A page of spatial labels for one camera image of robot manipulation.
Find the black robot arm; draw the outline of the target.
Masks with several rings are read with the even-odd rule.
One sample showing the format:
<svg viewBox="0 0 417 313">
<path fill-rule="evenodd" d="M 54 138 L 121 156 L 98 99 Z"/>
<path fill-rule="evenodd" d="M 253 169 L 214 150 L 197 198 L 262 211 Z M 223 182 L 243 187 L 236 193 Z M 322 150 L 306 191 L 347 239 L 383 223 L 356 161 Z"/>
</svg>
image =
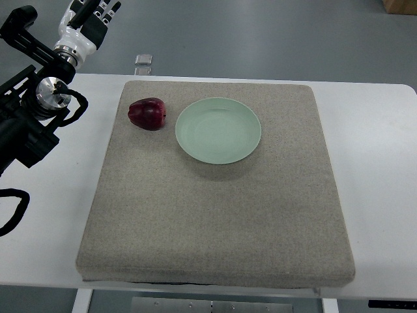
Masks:
<svg viewBox="0 0 417 313">
<path fill-rule="evenodd" d="M 28 32 L 38 14 L 34 7 L 15 8 L 1 26 L 1 38 L 40 63 L 1 85 L 1 170 L 15 160 L 27 168 L 40 162 L 58 143 L 54 132 L 77 121 L 88 101 L 69 89 L 76 68 L 72 56 L 57 53 Z"/>
</svg>

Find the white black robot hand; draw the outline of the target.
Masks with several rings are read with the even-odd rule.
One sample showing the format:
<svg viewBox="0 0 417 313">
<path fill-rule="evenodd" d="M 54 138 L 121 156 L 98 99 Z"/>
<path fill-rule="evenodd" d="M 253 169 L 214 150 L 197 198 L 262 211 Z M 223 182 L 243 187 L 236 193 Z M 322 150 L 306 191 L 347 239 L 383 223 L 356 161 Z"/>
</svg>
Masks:
<svg viewBox="0 0 417 313">
<path fill-rule="evenodd" d="M 54 52 L 75 68 L 81 67 L 101 47 L 120 7 L 120 1 L 71 1 L 60 21 Z"/>
</svg>

